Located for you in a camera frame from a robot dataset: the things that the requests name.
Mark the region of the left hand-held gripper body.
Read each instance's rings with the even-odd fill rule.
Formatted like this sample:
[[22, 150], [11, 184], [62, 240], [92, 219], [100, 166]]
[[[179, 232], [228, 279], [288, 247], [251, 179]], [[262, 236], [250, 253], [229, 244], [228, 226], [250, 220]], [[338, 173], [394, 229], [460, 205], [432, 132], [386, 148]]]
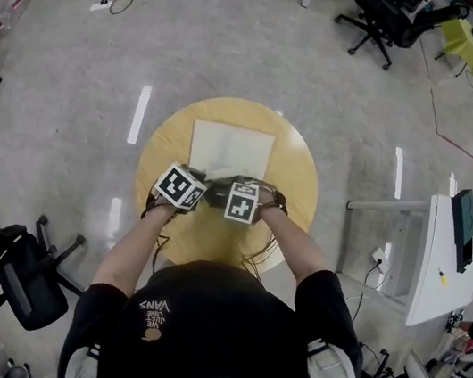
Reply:
[[153, 185], [150, 206], [168, 203], [180, 214], [196, 209], [208, 187], [200, 180], [203, 174], [185, 164], [172, 163]]

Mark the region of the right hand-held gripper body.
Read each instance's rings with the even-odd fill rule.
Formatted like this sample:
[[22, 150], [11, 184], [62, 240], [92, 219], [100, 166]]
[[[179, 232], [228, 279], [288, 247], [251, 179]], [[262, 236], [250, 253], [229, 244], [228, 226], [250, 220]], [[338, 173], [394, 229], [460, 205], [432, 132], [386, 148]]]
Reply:
[[255, 224], [260, 219], [259, 209], [267, 197], [272, 200], [274, 187], [261, 180], [246, 176], [233, 177], [228, 191], [224, 218], [231, 221]]

